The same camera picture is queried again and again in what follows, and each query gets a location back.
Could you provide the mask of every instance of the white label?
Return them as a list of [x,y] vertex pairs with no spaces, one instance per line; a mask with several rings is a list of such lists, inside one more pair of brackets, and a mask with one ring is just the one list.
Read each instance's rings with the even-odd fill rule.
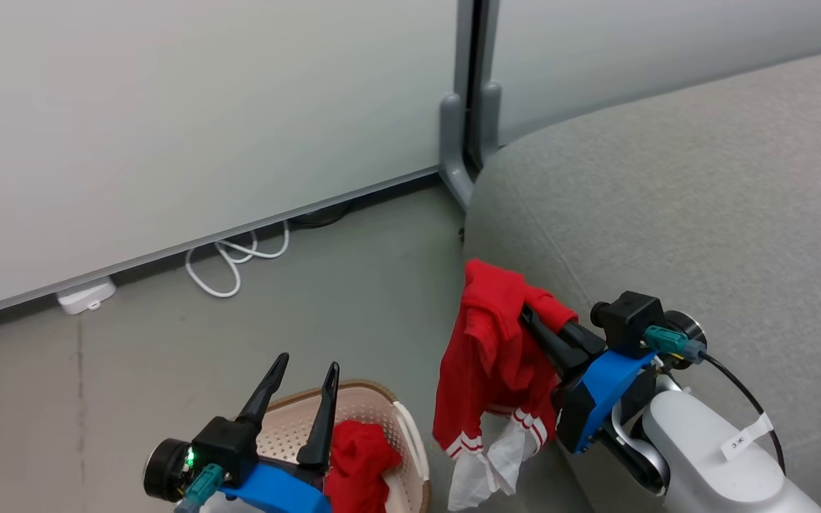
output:
[[772,429],[772,421],[768,419],[768,415],[763,413],[759,416],[759,420],[724,442],[721,445],[721,452],[724,452],[727,461],[731,461],[733,458],[738,457],[741,452],[746,451],[746,448],[752,445],[756,438],[765,435]]

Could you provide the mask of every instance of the gray upholstery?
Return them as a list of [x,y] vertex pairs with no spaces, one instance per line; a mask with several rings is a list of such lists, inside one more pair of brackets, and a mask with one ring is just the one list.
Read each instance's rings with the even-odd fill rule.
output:
[[[465,229],[467,256],[583,319],[626,289],[691,313],[821,504],[821,56],[528,135],[481,173]],[[678,379],[734,425],[756,419],[710,365]],[[597,510],[654,509],[604,449],[571,459]]]

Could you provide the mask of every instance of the teal connector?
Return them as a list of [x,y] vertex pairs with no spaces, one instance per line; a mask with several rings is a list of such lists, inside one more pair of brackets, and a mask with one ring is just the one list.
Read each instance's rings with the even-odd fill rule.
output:
[[675,354],[689,363],[701,363],[701,355],[707,349],[700,341],[691,341],[681,332],[659,326],[651,326],[645,330],[645,344],[648,344],[649,348],[655,348],[659,353]]
[[224,470],[219,465],[208,464],[185,491],[185,499],[174,507],[173,513],[195,513],[224,484]]

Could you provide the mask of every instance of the laundry basket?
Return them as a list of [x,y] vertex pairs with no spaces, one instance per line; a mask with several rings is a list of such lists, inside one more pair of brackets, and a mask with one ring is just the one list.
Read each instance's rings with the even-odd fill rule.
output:
[[[258,454],[296,463],[319,409],[319,389],[275,400],[264,415]],[[400,467],[382,477],[388,484],[387,513],[425,513],[430,504],[430,464],[410,412],[381,384],[346,380],[338,390],[335,423],[356,420],[378,423],[388,444],[401,453]]]

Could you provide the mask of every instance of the gray floor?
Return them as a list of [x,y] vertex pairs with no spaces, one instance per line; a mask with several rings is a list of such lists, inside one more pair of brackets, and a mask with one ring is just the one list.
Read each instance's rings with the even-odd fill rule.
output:
[[[294,233],[281,259],[241,266],[233,299],[173,269],[121,286],[98,311],[0,321],[0,512],[169,512],[141,490],[153,446],[236,413],[281,351],[291,354],[281,395],[319,386],[337,360],[343,378],[391,388],[429,432],[463,285],[462,218],[431,187]],[[229,283],[218,257],[197,267]],[[431,511],[443,511],[452,467],[425,437]],[[570,480],[545,450],[519,494],[479,510],[586,511]]]

